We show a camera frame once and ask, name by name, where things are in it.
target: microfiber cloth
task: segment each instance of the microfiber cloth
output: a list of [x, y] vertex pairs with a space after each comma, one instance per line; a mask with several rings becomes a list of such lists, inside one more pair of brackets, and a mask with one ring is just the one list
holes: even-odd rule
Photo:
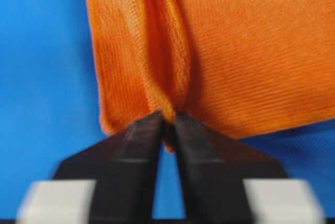
[[233, 138], [335, 116], [335, 0], [87, 0], [105, 132], [161, 109]]

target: black plastic part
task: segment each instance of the black plastic part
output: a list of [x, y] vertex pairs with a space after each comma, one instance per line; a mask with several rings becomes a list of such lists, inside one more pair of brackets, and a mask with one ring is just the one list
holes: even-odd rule
[[159, 112], [64, 160], [54, 180], [95, 179], [90, 223], [151, 219], [163, 120]]
[[188, 218], [198, 223], [253, 223], [244, 178], [286, 178], [280, 162], [178, 115], [175, 147]]

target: white block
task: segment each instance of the white block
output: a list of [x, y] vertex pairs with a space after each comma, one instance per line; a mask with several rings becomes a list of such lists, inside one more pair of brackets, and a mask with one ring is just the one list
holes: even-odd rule
[[323, 224], [323, 211], [303, 180], [243, 180], [257, 224]]
[[17, 224], [86, 224], [94, 180], [34, 182], [18, 212]]

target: orange cloth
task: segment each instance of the orange cloth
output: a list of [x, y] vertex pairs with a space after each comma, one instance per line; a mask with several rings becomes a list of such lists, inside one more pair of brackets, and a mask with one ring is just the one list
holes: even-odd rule
[[106, 132], [162, 109], [241, 138], [335, 116], [335, 0], [87, 0]]

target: blue background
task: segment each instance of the blue background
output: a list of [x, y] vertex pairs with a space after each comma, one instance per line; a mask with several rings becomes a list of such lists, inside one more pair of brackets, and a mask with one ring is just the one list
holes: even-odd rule
[[[85, 0], [0, 1], [0, 218], [32, 181], [102, 140]], [[308, 179], [335, 216], [335, 120], [242, 141]], [[183, 218], [175, 155], [162, 150], [153, 215]]]

